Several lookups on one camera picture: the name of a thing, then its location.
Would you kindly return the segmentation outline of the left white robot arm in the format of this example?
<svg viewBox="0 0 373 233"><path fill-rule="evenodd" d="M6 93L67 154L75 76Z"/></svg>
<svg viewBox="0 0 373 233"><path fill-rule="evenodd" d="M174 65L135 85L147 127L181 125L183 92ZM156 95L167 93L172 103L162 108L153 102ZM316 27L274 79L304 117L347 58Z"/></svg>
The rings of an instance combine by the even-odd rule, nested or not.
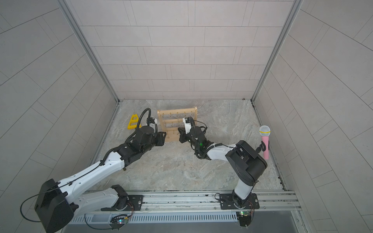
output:
<svg viewBox="0 0 373 233"><path fill-rule="evenodd" d="M158 131L151 109L146 108L139 119L147 114L145 126L135 131L117 147L111 148L99 162L60 181L49 179L35 195L34 210L47 233L56 233L68 225L74 217L101 209L123 210L129 206L126 191L114 185L104 191L86 194L95 184L139 160L155 146L163 146L165 132Z"/></svg>

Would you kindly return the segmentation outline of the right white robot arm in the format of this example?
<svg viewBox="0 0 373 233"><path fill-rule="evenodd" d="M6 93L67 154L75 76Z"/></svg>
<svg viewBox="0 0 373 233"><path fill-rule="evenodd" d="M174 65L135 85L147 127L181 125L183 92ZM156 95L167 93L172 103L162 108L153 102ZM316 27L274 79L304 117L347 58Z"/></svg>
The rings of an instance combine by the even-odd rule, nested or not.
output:
<svg viewBox="0 0 373 233"><path fill-rule="evenodd" d="M192 117L183 118L184 127L179 127L179 141L189 142L194 154L201 160L227 161L237 174L239 181L232 193L237 208L243 209L260 176L268 167L269 137L264 135L260 145L254 149L246 141L235 145L213 143L206 139L207 126L197 126Z"/></svg>

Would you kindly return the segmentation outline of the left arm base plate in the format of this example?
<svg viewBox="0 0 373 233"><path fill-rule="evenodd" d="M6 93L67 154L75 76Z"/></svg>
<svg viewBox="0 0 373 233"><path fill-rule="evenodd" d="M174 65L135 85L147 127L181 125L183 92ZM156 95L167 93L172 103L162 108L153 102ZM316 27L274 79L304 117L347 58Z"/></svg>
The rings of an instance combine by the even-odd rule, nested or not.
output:
<svg viewBox="0 0 373 233"><path fill-rule="evenodd" d="M101 211L140 211L143 195L129 195L127 199L120 198L113 207L102 208Z"/></svg>

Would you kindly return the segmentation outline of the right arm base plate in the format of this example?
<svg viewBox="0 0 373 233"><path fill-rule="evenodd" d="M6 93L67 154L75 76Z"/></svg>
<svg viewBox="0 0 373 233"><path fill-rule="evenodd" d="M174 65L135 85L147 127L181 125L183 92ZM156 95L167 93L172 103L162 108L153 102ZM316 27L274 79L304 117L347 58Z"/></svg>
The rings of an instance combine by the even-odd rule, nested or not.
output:
<svg viewBox="0 0 373 233"><path fill-rule="evenodd" d="M260 208L255 193L251 193L246 199L241 199L234 192L232 194L216 193L214 198L220 202L222 210L256 210Z"/></svg>

